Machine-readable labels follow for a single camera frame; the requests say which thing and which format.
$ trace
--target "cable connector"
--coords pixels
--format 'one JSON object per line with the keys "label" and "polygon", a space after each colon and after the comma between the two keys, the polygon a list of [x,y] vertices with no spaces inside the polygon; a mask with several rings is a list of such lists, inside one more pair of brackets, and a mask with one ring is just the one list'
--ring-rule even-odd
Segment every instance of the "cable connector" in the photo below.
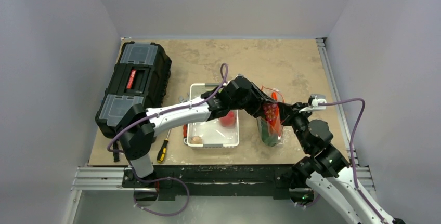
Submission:
{"label": "cable connector", "polygon": [[294,204],[294,207],[295,207],[295,208],[299,208],[299,209],[301,209],[301,210],[303,210],[303,211],[305,211],[306,208],[308,208],[307,205],[299,204],[299,203],[297,203],[297,202],[293,202],[293,204]]}
{"label": "cable connector", "polygon": [[321,111],[326,109],[326,106],[321,106],[320,104],[327,103],[326,96],[321,94],[311,94],[308,100],[308,107],[305,107],[299,112],[313,112],[313,111]]}

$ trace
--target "brown object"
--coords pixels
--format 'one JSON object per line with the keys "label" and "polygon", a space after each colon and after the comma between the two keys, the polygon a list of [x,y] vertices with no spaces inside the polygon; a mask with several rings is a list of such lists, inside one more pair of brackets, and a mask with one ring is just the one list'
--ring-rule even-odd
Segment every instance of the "brown object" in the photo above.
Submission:
{"label": "brown object", "polygon": [[[193,83],[219,83],[220,65],[229,66],[228,79],[238,73],[256,85],[275,86],[283,92],[286,103],[307,102],[311,93],[326,95],[332,102],[331,90],[326,80],[319,49],[315,39],[125,39],[137,43],[155,42],[162,45],[172,59],[172,75],[168,81],[163,106],[176,104],[176,99],[186,95]],[[294,164],[305,156],[291,127],[283,129],[282,143],[268,147],[260,139],[256,119],[241,110],[239,115],[240,144],[231,149],[195,149],[184,144],[183,128],[172,129],[167,150],[167,165],[236,165],[236,164]],[[340,122],[334,107],[314,112],[309,120],[328,122],[334,134],[332,144],[343,154]],[[150,149],[150,159],[157,165],[156,155],[167,132],[158,134]],[[123,155],[113,162],[107,151],[110,139],[98,130],[90,156],[91,166],[122,166],[128,162]]]}
{"label": "brown object", "polygon": [[191,144],[202,144],[202,138],[200,136],[194,136],[190,140]]}

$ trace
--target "white wall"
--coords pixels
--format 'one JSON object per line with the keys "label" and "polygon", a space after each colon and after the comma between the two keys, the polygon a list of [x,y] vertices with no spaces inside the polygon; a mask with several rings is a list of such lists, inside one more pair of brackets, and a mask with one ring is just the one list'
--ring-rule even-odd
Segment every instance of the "white wall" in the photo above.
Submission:
{"label": "white wall", "polygon": [[0,0],[1,223],[61,222],[118,35],[100,0]]}
{"label": "white wall", "polygon": [[102,0],[121,36],[327,36],[348,0]]}
{"label": "white wall", "polygon": [[[439,223],[441,0],[349,0],[326,41],[342,99],[366,99],[356,134],[380,204]],[[359,105],[346,106],[352,126]]]}

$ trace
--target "gray floor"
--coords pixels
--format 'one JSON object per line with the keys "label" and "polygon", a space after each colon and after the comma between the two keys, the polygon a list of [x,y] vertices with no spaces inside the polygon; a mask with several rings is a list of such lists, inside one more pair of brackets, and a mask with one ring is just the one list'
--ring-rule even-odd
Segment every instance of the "gray floor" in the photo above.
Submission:
{"label": "gray floor", "polygon": [[[156,202],[150,208],[169,213],[178,210],[185,202],[177,197],[174,202]],[[323,199],[302,210],[291,201],[275,201],[270,197],[208,197],[193,196],[188,208],[173,217],[155,216],[133,208],[132,192],[83,192],[75,224],[93,223],[345,223],[343,218]]]}

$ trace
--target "clear plastic bin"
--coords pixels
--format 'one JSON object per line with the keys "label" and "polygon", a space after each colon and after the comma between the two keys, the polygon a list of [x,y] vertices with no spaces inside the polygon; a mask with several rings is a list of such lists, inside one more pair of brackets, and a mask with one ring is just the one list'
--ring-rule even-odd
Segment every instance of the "clear plastic bin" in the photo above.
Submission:
{"label": "clear plastic bin", "polygon": [[[211,91],[218,84],[196,83],[190,87],[190,100],[199,97],[206,91]],[[236,121],[233,126],[224,127],[219,119],[208,122],[192,123],[188,125],[186,145],[193,148],[233,148],[239,145],[239,115],[233,111]],[[191,143],[191,138],[199,136],[202,144]]]}

